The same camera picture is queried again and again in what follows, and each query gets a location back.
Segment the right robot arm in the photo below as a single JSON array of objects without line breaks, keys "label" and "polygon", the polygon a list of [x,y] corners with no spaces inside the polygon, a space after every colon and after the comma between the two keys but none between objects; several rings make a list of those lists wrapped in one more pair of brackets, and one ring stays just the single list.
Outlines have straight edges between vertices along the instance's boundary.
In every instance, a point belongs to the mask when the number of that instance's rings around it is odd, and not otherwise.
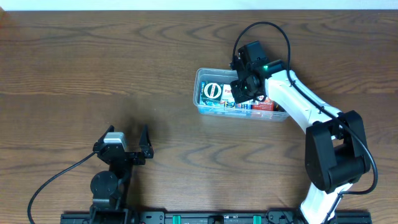
[{"label": "right robot arm", "polygon": [[377,171],[368,149],[362,117],[342,112],[308,89],[289,62],[270,61],[258,41],[233,50],[231,82],[237,103],[267,96],[280,105],[305,133],[305,170],[311,181],[299,207],[300,221],[327,223],[344,195],[363,174]]}]

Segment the blue cool fever box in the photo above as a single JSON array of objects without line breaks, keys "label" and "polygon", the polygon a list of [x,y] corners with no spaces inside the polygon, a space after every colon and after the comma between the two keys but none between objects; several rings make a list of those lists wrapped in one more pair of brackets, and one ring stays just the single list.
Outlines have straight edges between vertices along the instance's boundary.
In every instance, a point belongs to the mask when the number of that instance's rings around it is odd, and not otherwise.
[{"label": "blue cool fever box", "polygon": [[241,109],[241,110],[251,110],[252,101],[246,101],[244,103],[223,103],[215,104],[212,107],[222,108],[222,109]]}]

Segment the red panadol box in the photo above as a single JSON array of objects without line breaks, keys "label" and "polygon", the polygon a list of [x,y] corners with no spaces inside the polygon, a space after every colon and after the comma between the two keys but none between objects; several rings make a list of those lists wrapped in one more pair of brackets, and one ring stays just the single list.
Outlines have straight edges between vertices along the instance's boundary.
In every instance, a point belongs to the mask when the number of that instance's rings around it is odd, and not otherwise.
[{"label": "red panadol box", "polygon": [[263,101],[255,101],[251,109],[252,110],[262,110],[262,111],[274,111],[274,102],[269,99],[269,97],[262,97]]}]

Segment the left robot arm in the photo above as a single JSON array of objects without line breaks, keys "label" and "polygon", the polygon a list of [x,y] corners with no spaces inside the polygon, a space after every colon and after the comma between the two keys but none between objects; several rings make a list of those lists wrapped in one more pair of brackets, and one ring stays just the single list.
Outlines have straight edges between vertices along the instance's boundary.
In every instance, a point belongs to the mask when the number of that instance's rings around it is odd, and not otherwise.
[{"label": "left robot arm", "polygon": [[144,165],[146,159],[154,157],[148,127],[144,126],[140,140],[140,151],[127,152],[124,133],[110,126],[94,143],[93,152],[109,165],[108,170],[97,173],[91,180],[93,193],[89,224],[139,223],[139,214],[127,205],[127,191],[131,183],[132,168]]}]

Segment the green round-logo box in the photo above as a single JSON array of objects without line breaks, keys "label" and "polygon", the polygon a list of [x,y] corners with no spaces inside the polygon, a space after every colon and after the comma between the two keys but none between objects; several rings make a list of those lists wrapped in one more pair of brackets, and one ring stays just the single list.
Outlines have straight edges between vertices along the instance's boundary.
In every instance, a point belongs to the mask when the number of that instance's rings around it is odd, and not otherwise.
[{"label": "green round-logo box", "polygon": [[223,95],[222,83],[217,82],[201,82],[200,104],[213,106],[220,104]]}]

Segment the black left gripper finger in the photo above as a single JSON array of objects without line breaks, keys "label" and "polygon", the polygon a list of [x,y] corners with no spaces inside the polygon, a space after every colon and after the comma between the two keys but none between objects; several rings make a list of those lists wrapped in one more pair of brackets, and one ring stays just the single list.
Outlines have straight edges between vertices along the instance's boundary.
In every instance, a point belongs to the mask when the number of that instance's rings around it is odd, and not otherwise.
[{"label": "black left gripper finger", "polygon": [[97,144],[103,144],[104,139],[108,133],[112,133],[114,131],[114,126],[110,125],[109,128],[105,131],[105,133],[97,140]]},{"label": "black left gripper finger", "polygon": [[154,157],[154,149],[149,139],[149,131],[147,125],[145,125],[142,130],[139,140],[139,147],[146,159],[152,159]]}]

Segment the white and green medicine box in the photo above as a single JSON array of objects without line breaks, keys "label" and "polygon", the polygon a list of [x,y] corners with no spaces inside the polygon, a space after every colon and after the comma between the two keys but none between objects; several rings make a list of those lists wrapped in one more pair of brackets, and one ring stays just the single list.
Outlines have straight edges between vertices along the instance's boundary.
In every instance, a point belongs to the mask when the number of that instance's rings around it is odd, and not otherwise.
[{"label": "white and green medicine box", "polygon": [[235,103],[234,97],[232,95],[231,86],[229,84],[223,85],[223,92],[221,94],[221,104],[225,103]]}]

